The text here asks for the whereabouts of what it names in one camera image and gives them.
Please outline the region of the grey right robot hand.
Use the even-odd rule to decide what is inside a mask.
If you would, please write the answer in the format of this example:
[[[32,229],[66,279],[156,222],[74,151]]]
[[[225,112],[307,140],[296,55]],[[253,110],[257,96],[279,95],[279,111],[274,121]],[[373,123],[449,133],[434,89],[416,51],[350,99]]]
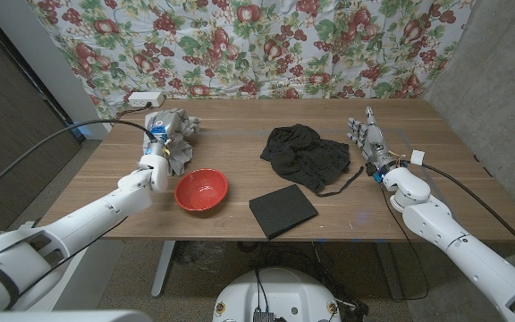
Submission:
[[[348,138],[359,148],[367,161],[370,175],[384,177],[396,166],[397,157],[393,155],[386,143],[381,129],[376,125],[376,118],[370,106],[366,108],[367,121],[350,118]]]

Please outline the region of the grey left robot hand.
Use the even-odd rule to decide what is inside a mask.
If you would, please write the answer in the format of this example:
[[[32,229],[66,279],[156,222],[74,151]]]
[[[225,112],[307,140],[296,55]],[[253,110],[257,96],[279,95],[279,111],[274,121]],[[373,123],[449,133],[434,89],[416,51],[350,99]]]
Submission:
[[[145,116],[145,127],[168,149],[171,156],[185,156],[190,118],[182,109],[162,110]]]

